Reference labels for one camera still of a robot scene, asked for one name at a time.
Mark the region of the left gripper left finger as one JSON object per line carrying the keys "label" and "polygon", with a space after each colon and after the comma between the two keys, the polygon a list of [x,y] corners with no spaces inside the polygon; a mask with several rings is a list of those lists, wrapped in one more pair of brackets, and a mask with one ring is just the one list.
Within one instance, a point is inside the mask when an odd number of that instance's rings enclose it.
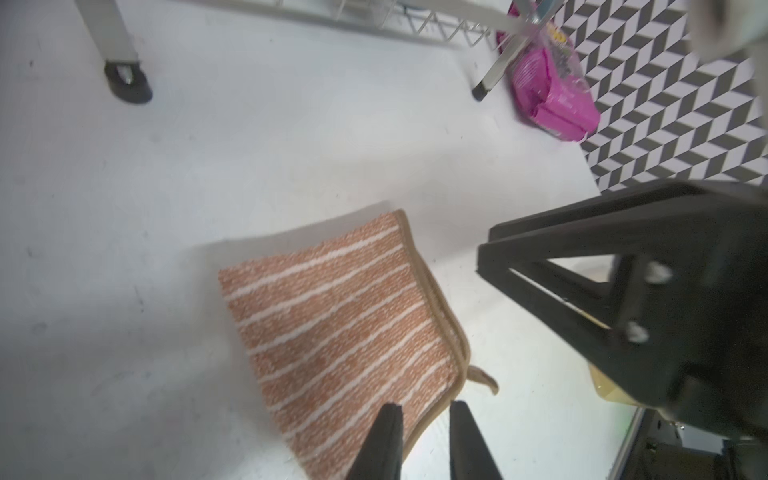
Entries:
{"label": "left gripper left finger", "polygon": [[386,403],[380,408],[346,480],[400,480],[403,440],[402,407]]}

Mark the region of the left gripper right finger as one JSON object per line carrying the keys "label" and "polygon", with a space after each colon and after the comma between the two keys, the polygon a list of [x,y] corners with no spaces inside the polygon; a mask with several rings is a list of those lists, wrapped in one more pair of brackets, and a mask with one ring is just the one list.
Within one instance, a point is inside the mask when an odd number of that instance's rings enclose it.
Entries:
{"label": "left gripper right finger", "polygon": [[467,403],[452,401],[449,414],[450,479],[502,480]]}

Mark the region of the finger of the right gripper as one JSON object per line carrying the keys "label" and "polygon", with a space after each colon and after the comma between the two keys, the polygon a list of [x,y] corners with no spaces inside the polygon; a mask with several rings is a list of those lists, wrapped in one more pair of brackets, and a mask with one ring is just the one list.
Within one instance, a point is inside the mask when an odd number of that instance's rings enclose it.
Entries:
{"label": "finger of the right gripper", "polygon": [[658,180],[498,224],[478,274],[639,405],[767,434],[767,192]]}

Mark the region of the striped brown square dishcloth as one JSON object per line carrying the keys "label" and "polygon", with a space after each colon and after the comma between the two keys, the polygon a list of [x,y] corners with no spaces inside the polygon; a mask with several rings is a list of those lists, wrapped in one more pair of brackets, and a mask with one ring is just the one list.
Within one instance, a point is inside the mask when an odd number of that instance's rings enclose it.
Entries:
{"label": "striped brown square dishcloth", "polygon": [[287,254],[222,269],[265,405],[311,479],[341,479],[387,403],[411,449],[467,382],[497,392],[401,210]]}

